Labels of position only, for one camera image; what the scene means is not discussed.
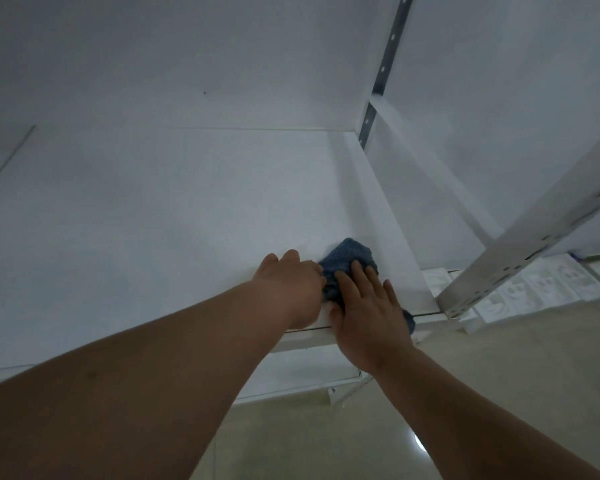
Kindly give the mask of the person's right hand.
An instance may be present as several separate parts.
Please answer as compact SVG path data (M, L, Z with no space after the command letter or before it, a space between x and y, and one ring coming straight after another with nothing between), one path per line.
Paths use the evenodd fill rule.
M400 317L384 300L379 275L371 267L365 269L369 279L369 298L349 304L350 277L336 272L344 298L344 329L336 340L340 351L357 368L378 378L396 358L412 348L411 334L400 306Z

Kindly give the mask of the person's left forearm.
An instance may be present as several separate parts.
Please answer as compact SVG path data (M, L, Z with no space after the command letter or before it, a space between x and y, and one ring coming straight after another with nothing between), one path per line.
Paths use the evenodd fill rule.
M287 331L253 282L0 383L0 480L187 480Z

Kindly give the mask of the blue cleaning cloth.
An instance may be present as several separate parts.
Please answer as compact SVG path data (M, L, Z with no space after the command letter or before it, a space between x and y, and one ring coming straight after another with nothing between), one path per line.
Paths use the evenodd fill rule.
M344 298L336 279L336 272L342 272L352 278L351 265L353 261L358 261L363 269L371 267L376 275L379 274L371 249L352 238L344 239L318 262L325 279L322 288L323 302L336 304L343 311L345 309Z

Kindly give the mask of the grey perforated shelf post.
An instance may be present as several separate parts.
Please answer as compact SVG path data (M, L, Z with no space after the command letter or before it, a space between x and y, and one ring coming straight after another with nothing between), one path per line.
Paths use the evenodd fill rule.
M414 1L415 0L399 0L395 10L392 12L392 23L386 37L386 42L383 46L382 57L377 65L376 76L370 90L370 95L365 103L360 129L358 131L358 142L363 150L366 149L368 138L371 134L377 115L377 110L371 103L370 97L384 95L398 53L400 40L408 24Z

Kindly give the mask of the white perforated shelf post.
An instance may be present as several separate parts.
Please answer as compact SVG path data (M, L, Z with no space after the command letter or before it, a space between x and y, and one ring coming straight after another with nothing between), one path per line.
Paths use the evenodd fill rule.
M600 213L600 140L436 297L449 321Z

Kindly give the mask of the white shelf side beam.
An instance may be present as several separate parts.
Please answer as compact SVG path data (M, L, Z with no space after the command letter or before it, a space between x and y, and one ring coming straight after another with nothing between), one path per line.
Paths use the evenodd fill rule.
M444 161L440 160L416 128L384 96L373 94L369 102L407 151L408 156L444 195L448 204L457 211L476 238L485 247L494 244L503 233L503 228L480 200L453 174Z

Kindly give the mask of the person's right forearm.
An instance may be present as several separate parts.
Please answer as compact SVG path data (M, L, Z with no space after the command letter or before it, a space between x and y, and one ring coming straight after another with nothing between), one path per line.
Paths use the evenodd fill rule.
M400 412L443 480L600 480L600 470L413 346L364 347L356 361Z

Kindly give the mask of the row of white boxes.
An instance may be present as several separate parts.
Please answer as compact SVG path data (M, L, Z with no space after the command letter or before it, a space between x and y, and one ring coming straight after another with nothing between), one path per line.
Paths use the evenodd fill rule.
M568 253L540 258L460 317L448 319L443 313L417 317L413 339L419 343L445 330L472 334L524 317L556 314L577 305L600 311L600 254Z

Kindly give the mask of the person's left hand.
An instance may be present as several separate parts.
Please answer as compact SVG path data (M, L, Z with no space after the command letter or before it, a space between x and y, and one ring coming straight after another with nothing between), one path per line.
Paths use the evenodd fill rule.
M298 250L267 255L251 281L288 330L303 330L318 320L326 278L322 266L302 260Z

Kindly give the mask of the white lower shelf board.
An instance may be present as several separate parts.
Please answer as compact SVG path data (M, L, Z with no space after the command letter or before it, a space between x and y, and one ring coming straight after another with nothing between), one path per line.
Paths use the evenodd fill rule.
M330 327L290 331L257 366L234 405L322 390L334 406L371 380L342 354Z

